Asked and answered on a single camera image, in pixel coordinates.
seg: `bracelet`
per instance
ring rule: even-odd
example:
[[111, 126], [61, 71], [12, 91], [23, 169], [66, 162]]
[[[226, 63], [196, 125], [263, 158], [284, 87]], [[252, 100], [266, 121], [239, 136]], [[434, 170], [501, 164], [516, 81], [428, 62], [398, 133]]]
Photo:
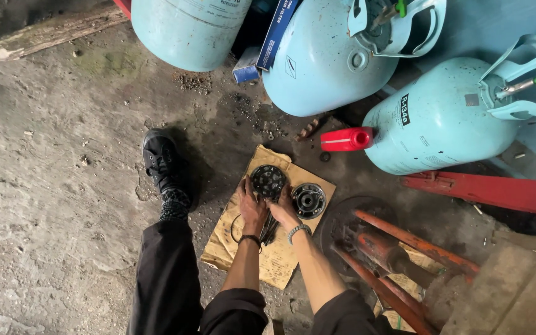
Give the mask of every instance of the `bracelet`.
[[237, 245], [241, 244], [241, 242], [245, 239], [250, 239], [250, 240], [254, 240], [254, 242], [257, 243], [258, 247], [260, 248], [260, 253], [262, 253], [262, 245], [260, 244], [260, 239], [258, 239], [258, 237], [256, 235], [243, 235], [240, 239], [239, 239], [239, 242], [237, 242]]
[[295, 235], [295, 233], [300, 231], [301, 229], [305, 229], [305, 231], [309, 234], [309, 236], [311, 236], [311, 228], [309, 228], [308, 225], [300, 224], [294, 227], [293, 230], [291, 230], [291, 232], [289, 232], [289, 244], [291, 246], [293, 245], [293, 240], [291, 240], [293, 238], [293, 235]]

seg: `patterned sock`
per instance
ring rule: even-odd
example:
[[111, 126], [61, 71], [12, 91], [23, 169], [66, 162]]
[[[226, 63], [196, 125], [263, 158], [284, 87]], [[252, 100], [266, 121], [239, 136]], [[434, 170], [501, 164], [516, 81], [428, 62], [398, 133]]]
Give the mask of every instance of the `patterned sock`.
[[183, 190], [169, 187], [163, 190], [161, 197], [163, 198], [163, 206], [160, 211], [159, 221], [169, 219], [188, 220], [192, 202]]

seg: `dirty floor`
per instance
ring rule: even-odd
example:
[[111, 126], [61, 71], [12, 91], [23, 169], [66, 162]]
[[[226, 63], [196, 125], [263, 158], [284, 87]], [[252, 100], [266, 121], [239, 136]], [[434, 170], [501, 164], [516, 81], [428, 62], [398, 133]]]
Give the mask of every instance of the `dirty floor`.
[[[139, 149], [151, 127], [174, 129], [196, 168], [198, 257], [257, 144], [336, 184], [333, 203], [380, 197], [404, 228], [475, 262], [487, 257], [492, 219], [401, 187], [361, 152], [320, 162], [317, 141], [293, 140], [311, 118], [272, 107], [260, 82], [235, 84], [233, 65], [175, 69], [145, 50], [129, 23], [0, 63], [0, 334], [124, 332], [140, 234], [160, 208]], [[341, 127], [331, 120], [322, 131]], [[205, 306], [225, 273], [198, 265]], [[284, 291], [261, 290], [287, 334], [309, 333], [298, 271]]]

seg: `light blue gas cylinder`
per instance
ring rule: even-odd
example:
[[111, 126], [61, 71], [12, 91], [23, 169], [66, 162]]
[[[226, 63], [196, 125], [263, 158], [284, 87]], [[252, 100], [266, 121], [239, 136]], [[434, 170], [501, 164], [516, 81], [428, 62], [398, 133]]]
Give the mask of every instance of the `light blue gas cylinder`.
[[132, 25], [155, 56], [205, 72], [226, 59], [252, 0], [133, 0]]
[[536, 103], [512, 95], [536, 86], [536, 78], [507, 84], [536, 69], [536, 58], [524, 65], [506, 60], [521, 45], [536, 49], [536, 35], [521, 36], [493, 65], [468, 57], [444, 61], [376, 105], [363, 120], [374, 131], [369, 159], [407, 175], [502, 153], [519, 121], [536, 116]]
[[[294, 116], [365, 98], [390, 80], [398, 57], [421, 56], [435, 45], [445, 5], [445, 0], [415, 0], [400, 17], [389, 0], [305, 0], [285, 30], [274, 64], [262, 72], [266, 93]], [[424, 10], [431, 17], [427, 38], [412, 54], [400, 54], [413, 16]]]

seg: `cardboard sheet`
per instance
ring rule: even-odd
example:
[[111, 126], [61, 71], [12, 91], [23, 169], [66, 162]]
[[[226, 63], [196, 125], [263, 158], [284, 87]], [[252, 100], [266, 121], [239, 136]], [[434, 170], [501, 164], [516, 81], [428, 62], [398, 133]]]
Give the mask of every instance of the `cardboard sheet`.
[[[417, 250], [409, 247], [408, 245], [400, 242], [400, 246], [403, 247], [407, 251], [409, 258], [411, 258], [411, 261], [413, 261], [413, 263], [421, 266], [422, 268], [428, 270], [429, 272], [433, 274], [437, 274], [439, 273], [440, 270], [444, 268], [442, 264], [437, 263], [436, 261], [432, 260], [428, 256], [418, 252]], [[417, 285], [417, 283], [409, 279], [407, 276], [403, 274], [391, 274], [388, 277], [394, 280], [400, 287], [404, 288], [404, 290], [408, 292], [410, 295], [412, 295], [413, 298], [417, 299], [417, 301], [423, 300], [421, 299], [421, 296], [419, 294], [419, 292], [421, 291], [421, 288], [419, 287], [419, 285]], [[376, 307], [373, 309], [373, 313], [377, 315], [380, 309], [381, 307], [377, 303]], [[384, 312], [383, 315], [388, 318], [388, 322], [390, 322], [390, 325], [392, 326], [393, 329], [412, 331], [413, 333], [415, 332], [413, 328], [411, 328], [411, 326], [409, 326], [405, 320], [403, 320], [402, 318], [398, 316], [397, 312], [394, 312], [393, 310], [391, 310], [389, 312]]]
[[[258, 145], [244, 175], [251, 174], [255, 168], [264, 164], [279, 167], [287, 175], [293, 188], [305, 182], [318, 184], [326, 194], [326, 206], [328, 206], [336, 186], [292, 164], [289, 156], [275, 153], [272, 150], [264, 148], [263, 145]], [[231, 195], [229, 203], [225, 206], [225, 211], [214, 227], [214, 231], [200, 257], [202, 262], [225, 271], [229, 270], [238, 247], [230, 234], [231, 223], [239, 215], [239, 199], [237, 194], [235, 194], [235, 189], [233, 191], [234, 193]], [[315, 219], [302, 221], [314, 232], [323, 214], [322, 212]], [[241, 236], [242, 228], [243, 220], [241, 217], [238, 217], [233, 223], [233, 235], [236, 239]], [[268, 247], [262, 246], [262, 253], [260, 254], [260, 280], [284, 290], [291, 279], [293, 271], [297, 267], [297, 263], [297, 257], [295, 257], [293, 247], [289, 245], [287, 240], [287, 232], [279, 225], [272, 244], [268, 245]]]

